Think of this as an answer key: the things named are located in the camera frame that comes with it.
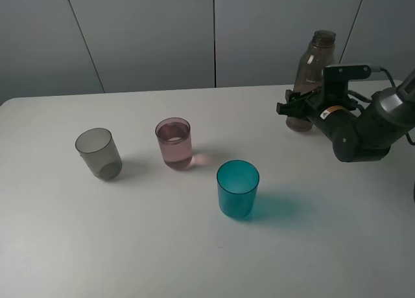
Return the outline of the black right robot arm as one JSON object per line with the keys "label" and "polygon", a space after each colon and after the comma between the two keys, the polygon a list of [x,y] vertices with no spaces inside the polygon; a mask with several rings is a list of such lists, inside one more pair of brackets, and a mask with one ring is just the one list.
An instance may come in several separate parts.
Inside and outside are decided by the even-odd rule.
{"label": "black right robot arm", "polygon": [[381,71],[369,65],[328,65],[320,87],[303,95],[286,90],[286,102],[277,104],[276,111],[311,121],[341,162],[379,161],[414,128],[414,73],[370,98],[349,89],[351,80]]}

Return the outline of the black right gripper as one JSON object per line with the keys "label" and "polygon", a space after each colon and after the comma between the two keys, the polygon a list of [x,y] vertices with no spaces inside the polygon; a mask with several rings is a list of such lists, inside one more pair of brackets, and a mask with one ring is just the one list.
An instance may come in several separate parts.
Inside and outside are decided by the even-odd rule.
{"label": "black right gripper", "polygon": [[313,89],[301,93],[285,91],[286,103],[277,103],[276,112],[288,117],[307,117],[332,143],[357,143],[358,102],[348,89]]}

